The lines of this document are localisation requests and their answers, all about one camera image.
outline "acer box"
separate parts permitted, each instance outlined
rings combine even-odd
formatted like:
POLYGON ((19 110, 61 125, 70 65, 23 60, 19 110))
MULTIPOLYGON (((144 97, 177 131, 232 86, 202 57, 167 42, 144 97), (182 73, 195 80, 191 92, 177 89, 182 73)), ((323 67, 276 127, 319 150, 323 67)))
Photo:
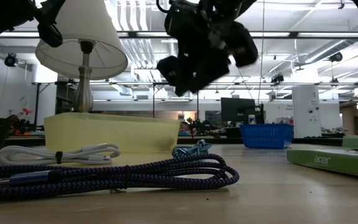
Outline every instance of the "acer box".
POLYGON ((345 149, 289 149, 287 160, 294 164, 358 175, 358 151, 345 149))

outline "table surface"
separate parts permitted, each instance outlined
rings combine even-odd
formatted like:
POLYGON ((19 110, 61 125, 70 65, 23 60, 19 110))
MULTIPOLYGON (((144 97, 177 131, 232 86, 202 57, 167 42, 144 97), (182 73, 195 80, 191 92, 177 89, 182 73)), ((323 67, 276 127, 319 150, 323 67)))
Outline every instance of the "table surface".
MULTIPOLYGON (((292 148, 333 148, 292 145, 292 148)), ((240 173, 209 191, 128 189, 0 202, 0 223, 358 223, 358 177, 289 164, 285 151, 213 146, 240 173)), ((166 154, 123 154, 139 164, 166 154)))

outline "ceiling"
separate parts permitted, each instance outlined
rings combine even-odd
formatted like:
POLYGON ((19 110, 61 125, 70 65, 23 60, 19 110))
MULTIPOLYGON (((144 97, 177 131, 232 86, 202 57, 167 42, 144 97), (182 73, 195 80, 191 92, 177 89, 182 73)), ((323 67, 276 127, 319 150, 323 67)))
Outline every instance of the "ceiling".
MULTIPOLYGON (((135 30, 129 25, 129 10, 130 1, 136 4, 137 26, 140 27, 139 14, 141 8, 139 0, 110 0, 107 4, 108 9, 112 12, 111 15, 121 16, 122 6, 126 3, 127 6, 127 24, 123 25, 122 21, 117 21, 117 30, 123 30, 123 27, 128 26, 129 30, 135 30)), ((167 1, 162 1, 162 7, 168 8, 167 1)), ((358 9, 352 1, 344 1, 345 7, 338 9, 339 0, 258 0, 246 13, 237 18, 238 22, 244 24, 250 31, 314 31, 314 32, 334 32, 334 31, 358 31, 354 30, 358 26, 358 9)), ((154 0, 146 0, 146 24, 148 30, 163 32, 163 21, 165 14, 158 11, 154 0)), ((36 31, 37 22, 27 22, 19 27, 18 31, 36 31)), ((37 63, 34 55, 35 48, 38 44, 38 39, 0 39, 0 57, 5 57, 7 53, 16 53, 20 60, 27 63, 37 63)), ((167 43, 167 39, 150 39, 148 40, 154 52, 154 60, 158 61, 169 56, 175 51, 172 51, 172 44, 167 43)), ((221 78, 218 82, 259 82, 260 80, 270 81, 270 77, 276 73, 282 73, 286 82, 291 82, 296 76, 297 67, 291 67, 291 63, 287 62, 288 66, 277 67, 285 60, 292 60, 293 64, 301 62, 302 59, 310 53, 315 52, 322 46, 329 46, 338 43, 340 40, 329 39, 255 39, 254 42, 260 52, 260 58, 257 63, 246 68, 237 69, 235 66, 230 67, 230 74, 221 78)), ((140 58, 147 58, 142 49, 139 51, 140 58)), ((327 61, 319 61, 312 65, 305 66, 306 70, 311 73, 318 74, 318 82, 329 82, 332 76, 341 76, 351 71, 358 70, 358 41, 355 44, 341 50, 344 59, 342 62, 332 64, 327 61)), ((152 72, 151 76, 143 78, 144 75, 138 75, 137 66, 131 66, 127 70, 116 77, 114 81, 124 82, 146 82, 146 81, 162 81, 162 77, 158 72, 152 72)), ((358 73, 349 76, 342 82, 358 82, 358 73)), ((351 90, 356 86, 347 86, 346 90, 351 90)), ((215 89, 216 86, 210 86, 210 89, 215 89)), ((94 91, 112 90, 111 86, 93 86, 94 91)))

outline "person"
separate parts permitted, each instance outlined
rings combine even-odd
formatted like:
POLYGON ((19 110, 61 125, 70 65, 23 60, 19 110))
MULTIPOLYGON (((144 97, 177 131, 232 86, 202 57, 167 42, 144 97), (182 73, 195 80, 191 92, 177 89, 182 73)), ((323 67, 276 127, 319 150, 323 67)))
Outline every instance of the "person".
POLYGON ((180 124, 179 136, 191 136, 189 124, 185 121, 180 124))

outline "black cable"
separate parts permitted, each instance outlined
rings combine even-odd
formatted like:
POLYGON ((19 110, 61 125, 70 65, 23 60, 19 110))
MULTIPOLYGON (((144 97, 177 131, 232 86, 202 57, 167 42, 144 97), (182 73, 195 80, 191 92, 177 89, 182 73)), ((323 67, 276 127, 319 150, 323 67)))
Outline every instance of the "black cable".
POLYGON ((130 187, 219 189, 236 183, 239 174, 222 157, 200 154, 122 167, 0 166, 0 179, 3 178, 9 179, 0 180, 0 200, 22 200, 130 187), (217 162, 201 162, 202 159, 217 162), (180 177, 193 174, 212 177, 180 177))
POLYGON ((162 11, 162 12, 164 12, 164 13, 168 13, 168 12, 169 12, 169 10, 163 9, 163 8, 160 6, 160 0, 155 0, 155 4, 157 5, 157 8, 158 8, 160 11, 162 11))

